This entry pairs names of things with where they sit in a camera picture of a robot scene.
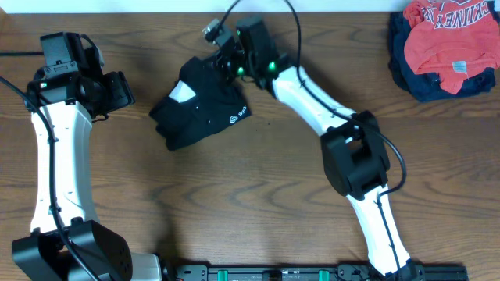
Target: black bracket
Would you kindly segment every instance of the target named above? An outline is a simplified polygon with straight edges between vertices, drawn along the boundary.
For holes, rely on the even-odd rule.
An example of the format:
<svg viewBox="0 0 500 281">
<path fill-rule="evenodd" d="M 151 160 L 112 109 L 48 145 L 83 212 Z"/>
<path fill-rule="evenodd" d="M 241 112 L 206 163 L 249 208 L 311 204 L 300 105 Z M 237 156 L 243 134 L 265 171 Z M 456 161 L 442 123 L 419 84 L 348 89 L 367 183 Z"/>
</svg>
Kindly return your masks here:
<svg viewBox="0 0 500 281">
<path fill-rule="evenodd" d="M 251 77 L 260 89 L 273 94 L 272 82 L 280 72 L 293 66 L 287 54 L 280 55 L 261 16 L 251 16 L 237 22 L 237 38 L 219 20 L 205 29 L 205 39 L 219 50 L 205 59 L 231 84 L 237 77 Z"/>
<path fill-rule="evenodd" d="M 132 257 L 125 239 L 95 221 L 72 220 L 66 235 L 101 280 L 131 280 Z M 88 274 L 63 251 L 57 231 L 33 232 L 12 242 L 12 259 L 32 280 L 86 280 Z"/>
<path fill-rule="evenodd" d="M 465 267 L 425 266 L 408 263 L 398 281 L 468 281 Z M 381 276 L 369 265 L 341 264 L 324 267 L 211 267 L 186 265 L 176 268 L 177 281 L 395 281 Z"/>
<path fill-rule="evenodd" d="M 370 112 L 355 114 L 352 118 L 380 131 Z M 346 143 L 349 138 L 360 141 L 360 145 L 351 149 Z M 388 182 L 388 153 L 383 141 L 370 130 L 347 122 L 325 133 L 321 137 L 321 148 L 325 174 L 340 195 L 351 195 L 361 201 L 367 192 Z"/>
<path fill-rule="evenodd" d="M 91 47 L 84 48 L 81 38 Z M 78 101 L 93 119 L 135 103 L 123 73 L 102 73 L 100 52 L 87 36 L 59 32 L 42 36 L 40 42 L 47 66 L 39 69 L 27 86 L 27 95 L 35 106 L 61 101 L 73 105 Z"/>
</svg>

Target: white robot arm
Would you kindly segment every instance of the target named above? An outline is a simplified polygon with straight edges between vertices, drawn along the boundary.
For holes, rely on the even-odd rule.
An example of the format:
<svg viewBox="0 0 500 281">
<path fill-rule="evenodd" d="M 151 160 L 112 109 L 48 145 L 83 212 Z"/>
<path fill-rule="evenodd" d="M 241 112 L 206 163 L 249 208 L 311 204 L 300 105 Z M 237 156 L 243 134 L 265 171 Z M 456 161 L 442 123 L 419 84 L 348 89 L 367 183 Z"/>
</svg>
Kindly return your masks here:
<svg viewBox="0 0 500 281">
<path fill-rule="evenodd" d="M 84 49 L 81 38 L 92 47 Z M 91 195 L 92 119 L 135 102 L 125 76 L 102 73 L 100 51 L 85 35 L 51 34 L 41 44 L 44 74 L 37 73 L 27 94 L 16 89 L 29 100 L 37 134 L 38 195 L 30 236 L 12 242 L 14 262 L 32 280 L 87 280 L 88 274 L 105 280 L 161 280 L 159 258 L 131 253 L 125 239 L 101 226 Z M 71 254 L 63 245 L 71 247 Z"/>
<path fill-rule="evenodd" d="M 301 78 L 307 83 L 308 88 L 314 92 L 322 102 L 336 109 L 344 116 L 350 116 L 355 113 L 350 108 L 346 108 L 339 104 L 318 87 L 310 80 L 302 67 L 300 73 Z M 304 87 L 301 86 L 295 66 L 279 74 L 279 77 L 273 81 L 273 90 L 276 99 L 297 112 L 297 114 L 299 114 L 320 137 L 327 133 L 328 130 L 331 130 L 331 128 L 338 128 L 347 122 L 345 119 L 333 116 L 329 109 L 324 108 L 318 101 L 311 97 Z M 347 138 L 345 140 L 346 143 L 350 141 L 352 141 L 352 138 Z M 358 216 L 359 223 L 364 233 L 370 264 L 383 275 L 398 271 L 391 243 L 389 242 L 388 232 L 384 227 L 384 222 L 376 203 L 377 195 L 387 189 L 387 185 L 375 187 L 365 194 L 365 198 L 362 201 L 355 199 L 351 195 L 347 196 L 347 199 L 351 202 Z M 399 264 L 403 266 L 410 259 L 409 254 L 399 238 L 388 197 L 383 196 L 380 200 L 389 230 L 391 231 Z"/>
</svg>

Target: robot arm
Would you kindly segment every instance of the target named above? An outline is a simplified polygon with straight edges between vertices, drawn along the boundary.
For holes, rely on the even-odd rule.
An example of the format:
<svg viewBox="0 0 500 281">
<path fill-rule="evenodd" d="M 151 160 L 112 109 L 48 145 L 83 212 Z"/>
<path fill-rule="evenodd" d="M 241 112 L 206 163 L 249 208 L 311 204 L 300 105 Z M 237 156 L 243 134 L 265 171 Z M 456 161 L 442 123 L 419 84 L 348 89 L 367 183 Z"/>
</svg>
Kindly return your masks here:
<svg viewBox="0 0 500 281">
<path fill-rule="evenodd" d="M 339 104 L 331 98 L 330 95 L 319 88 L 309 79 L 302 67 L 300 71 L 301 77 L 307 83 L 308 88 L 313 91 L 322 102 L 331 108 L 337 109 L 338 112 L 344 116 L 351 116 L 355 113 L 353 110 Z M 346 123 L 346 120 L 337 116 L 332 116 L 327 108 L 324 108 L 318 101 L 312 98 L 303 87 L 301 87 L 297 78 L 297 69 L 295 66 L 279 73 L 279 77 L 273 80 L 273 92 L 278 101 L 288 105 L 297 112 L 297 114 L 299 114 L 320 137 L 328 133 L 329 130 L 334 130 Z M 352 141 L 352 137 L 345 138 L 346 143 L 350 141 Z M 384 276 L 398 271 L 395 257 L 390 246 L 391 243 L 389 242 L 388 233 L 384 227 L 384 222 L 376 204 L 377 195 L 387 189 L 387 185 L 375 187 L 364 194 L 363 200 L 358 200 L 351 195 L 347 195 L 347 199 L 351 202 L 358 216 L 359 223 L 361 224 L 368 247 L 370 263 Z M 380 200 L 389 230 L 391 231 L 399 264 L 403 266 L 410 259 L 409 254 L 399 238 L 388 197 L 381 197 Z"/>
<path fill-rule="evenodd" d="M 81 38 L 91 48 L 84 49 Z M 100 279 L 160 280 L 158 257 L 131 253 L 125 239 L 101 226 L 91 196 L 92 120 L 135 102 L 125 76 L 104 75 L 101 53 L 84 35 L 52 34 L 42 37 L 41 44 L 47 66 L 28 84 L 27 109 L 35 112 L 31 105 L 37 106 L 55 136 L 55 205 L 62 233 Z M 32 280 L 87 280 L 75 257 L 63 250 L 49 208 L 48 131 L 37 113 L 32 123 L 38 144 L 37 207 L 31 235 L 12 242 L 12 258 Z"/>
<path fill-rule="evenodd" d="M 316 132 L 321 139 L 325 173 L 337 192 L 346 196 L 355 209 L 366 238 L 371 265 L 382 275 L 398 271 L 388 231 L 376 203 L 377 195 L 388 189 L 389 160 L 382 140 L 368 130 L 352 125 L 335 116 L 326 105 L 343 116 L 368 123 L 378 130 L 375 117 L 369 112 L 356 114 L 330 97 L 309 79 L 300 67 L 302 80 L 314 93 L 314 98 L 299 81 L 297 66 L 286 55 L 279 55 L 263 20 L 254 16 L 237 24 L 238 41 L 230 30 L 219 21 L 212 21 L 205 29 L 205 38 L 219 46 L 210 65 L 219 70 L 231 83 L 238 76 L 250 76 L 258 87 L 268 90 L 278 101 L 291 107 Z M 352 150 L 347 145 L 361 141 L 360 148 Z M 394 242 L 398 263 L 406 265 L 410 257 L 403 247 L 388 197 L 380 199 L 382 210 Z"/>
</svg>

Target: green led light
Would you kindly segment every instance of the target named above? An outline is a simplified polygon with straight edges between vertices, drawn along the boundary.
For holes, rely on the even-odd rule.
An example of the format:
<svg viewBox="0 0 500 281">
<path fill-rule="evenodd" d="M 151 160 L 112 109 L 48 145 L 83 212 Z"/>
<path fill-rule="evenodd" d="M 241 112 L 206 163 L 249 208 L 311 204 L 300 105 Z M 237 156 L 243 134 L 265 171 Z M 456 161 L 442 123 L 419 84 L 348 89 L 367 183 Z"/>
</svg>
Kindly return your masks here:
<svg viewBox="0 0 500 281">
<path fill-rule="evenodd" d="M 268 67 L 268 68 L 269 68 L 269 71 L 274 71 L 274 70 L 276 70 L 276 63 L 271 62 L 271 63 L 269 64 L 269 67 Z"/>
</svg>

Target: folded clothes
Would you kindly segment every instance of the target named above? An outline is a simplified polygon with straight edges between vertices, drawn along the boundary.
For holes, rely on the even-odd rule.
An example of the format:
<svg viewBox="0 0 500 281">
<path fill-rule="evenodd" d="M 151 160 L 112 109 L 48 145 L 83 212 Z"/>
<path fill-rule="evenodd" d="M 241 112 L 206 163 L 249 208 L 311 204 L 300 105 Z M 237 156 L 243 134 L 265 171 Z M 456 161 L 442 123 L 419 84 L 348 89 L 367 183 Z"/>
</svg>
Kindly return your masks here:
<svg viewBox="0 0 500 281">
<path fill-rule="evenodd" d="M 500 66 L 500 29 L 491 1 L 413 0 L 404 11 L 412 31 L 405 58 L 415 74 L 437 73 L 457 94 L 463 81 Z"/>
<path fill-rule="evenodd" d="M 389 52 L 391 61 L 389 69 L 395 83 L 403 90 L 409 91 L 418 101 L 428 102 L 448 98 L 466 98 L 489 92 L 495 86 L 495 74 L 492 68 L 486 68 L 481 74 L 463 82 L 457 94 L 450 94 L 441 89 L 440 79 L 436 73 L 416 75 L 405 59 L 404 47 L 412 28 L 402 12 L 391 14 L 389 25 Z"/>
<path fill-rule="evenodd" d="M 251 115 L 237 87 L 194 57 L 180 70 L 179 82 L 149 115 L 170 151 L 219 133 Z"/>
</svg>

